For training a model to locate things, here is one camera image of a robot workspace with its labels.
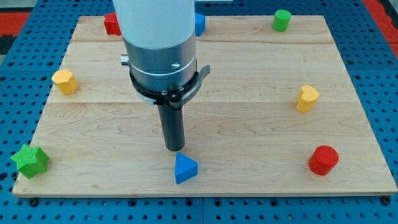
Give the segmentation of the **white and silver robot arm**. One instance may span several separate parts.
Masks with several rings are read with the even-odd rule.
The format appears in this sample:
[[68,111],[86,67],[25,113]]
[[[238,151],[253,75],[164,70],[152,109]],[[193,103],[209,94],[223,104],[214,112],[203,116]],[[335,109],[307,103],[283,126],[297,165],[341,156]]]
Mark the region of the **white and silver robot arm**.
[[136,93],[153,105],[153,93],[185,86],[195,74],[194,0],[113,0]]

